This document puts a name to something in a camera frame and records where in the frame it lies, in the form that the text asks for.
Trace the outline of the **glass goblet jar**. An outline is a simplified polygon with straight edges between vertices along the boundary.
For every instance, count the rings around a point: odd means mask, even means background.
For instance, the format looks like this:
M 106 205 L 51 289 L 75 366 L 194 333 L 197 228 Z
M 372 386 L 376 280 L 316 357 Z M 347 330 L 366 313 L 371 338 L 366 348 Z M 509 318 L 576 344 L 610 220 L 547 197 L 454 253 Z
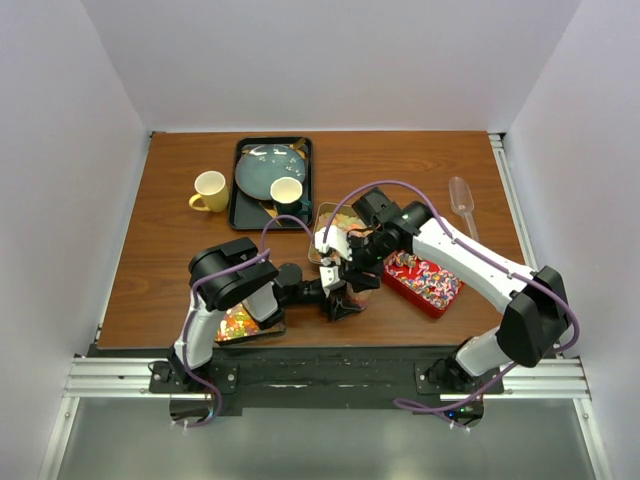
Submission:
M 371 293 L 371 290 L 356 291 L 351 283 L 347 283 L 345 305 L 356 312 L 362 312 L 369 305 Z

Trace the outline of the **red tin of lollipops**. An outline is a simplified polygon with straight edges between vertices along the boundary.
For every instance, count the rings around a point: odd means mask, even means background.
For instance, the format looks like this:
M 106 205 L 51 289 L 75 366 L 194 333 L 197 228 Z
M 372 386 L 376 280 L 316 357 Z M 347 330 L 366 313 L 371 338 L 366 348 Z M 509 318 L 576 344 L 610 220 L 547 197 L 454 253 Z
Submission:
M 404 251 L 389 257 L 382 280 L 433 319 L 447 312 L 464 286 L 450 271 Z

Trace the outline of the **silver tin of gummies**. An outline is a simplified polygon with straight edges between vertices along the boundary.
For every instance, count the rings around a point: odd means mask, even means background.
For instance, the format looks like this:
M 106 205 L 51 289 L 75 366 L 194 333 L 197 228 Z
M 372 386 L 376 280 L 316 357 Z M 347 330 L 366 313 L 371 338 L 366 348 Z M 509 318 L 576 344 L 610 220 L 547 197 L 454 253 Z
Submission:
M 335 207 L 336 205 L 334 203 L 329 202 L 324 202 L 318 207 L 313 234 L 316 234 L 327 226 L 328 220 Z M 344 205 L 338 210 L 338 213 L 332 220 L 332 224 L 345 233 L 351 232 L 351 236 L 353 237 L 366 237 L 370 234 L 370 231 L 365 229 L 365 224 L 350 205 Z M 311 242 L 309 245 L 308 260 L 315 265 L 322 264 L 322 254 L 317 251 L 314 242 Z

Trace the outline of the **gold tin of star candies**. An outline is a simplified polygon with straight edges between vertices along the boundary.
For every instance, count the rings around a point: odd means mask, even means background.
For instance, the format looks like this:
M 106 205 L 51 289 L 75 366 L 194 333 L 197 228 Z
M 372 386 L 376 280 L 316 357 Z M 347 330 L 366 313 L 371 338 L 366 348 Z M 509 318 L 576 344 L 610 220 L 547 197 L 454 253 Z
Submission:
M 218 346 L 238 345 L 286 333 L 286 324 L 281 321 L 261 330 L 259 324 L 249 315 L 242 303 L 228 309 L 215 336 Z

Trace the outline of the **clear plastic scoop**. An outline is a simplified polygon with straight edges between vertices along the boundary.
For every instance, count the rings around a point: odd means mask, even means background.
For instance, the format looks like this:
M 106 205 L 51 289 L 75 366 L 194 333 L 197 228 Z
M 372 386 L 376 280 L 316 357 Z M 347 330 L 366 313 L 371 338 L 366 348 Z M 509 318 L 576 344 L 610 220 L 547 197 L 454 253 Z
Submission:
M 469 184 L 461 177 L 451 177 L 449 180 L 449 195 L 452 211 L 466 223 L 469 237 L 478 242 L 479 234 L 473 217 L 475 204 Z

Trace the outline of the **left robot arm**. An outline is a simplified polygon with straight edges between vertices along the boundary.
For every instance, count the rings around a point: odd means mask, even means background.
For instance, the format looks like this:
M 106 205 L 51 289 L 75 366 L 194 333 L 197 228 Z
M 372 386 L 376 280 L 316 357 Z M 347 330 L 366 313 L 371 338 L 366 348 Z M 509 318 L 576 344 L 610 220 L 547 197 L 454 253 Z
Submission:
M 275 267 L 248 237 L 199 252 L 188 270 L 189 310 L 168 357 L 171 378 L 185 392 L 207 388 L 216 335 L 227 311 L 236 306 L 262 330 L 282 322 L 290 306 L 317 304 L 331 322 L 364 310 L 346 286 L 327 294 L 322 281 L 305 280 L 298 265 Z

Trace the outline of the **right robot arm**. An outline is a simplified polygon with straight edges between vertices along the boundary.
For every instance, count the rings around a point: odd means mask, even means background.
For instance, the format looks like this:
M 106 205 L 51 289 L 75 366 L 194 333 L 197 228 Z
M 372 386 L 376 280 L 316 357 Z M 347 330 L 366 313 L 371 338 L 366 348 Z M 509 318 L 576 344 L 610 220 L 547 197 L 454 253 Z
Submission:
M 558 271 L 535 271 L 482 246 L 446 221 L 426 196 L 401 208 L 382 185 L 372 182 L 347 196 L 372 230 L 353 246 L 350 265 L 364 269 L 404 251 L 450 271 L 502 315 L 497 327 L 436 361 L 426 372 L 430 383 L 466 393 L 503 364 L 536 366 L 566 331 L 569 342 L 577 342 L 579 324 Z

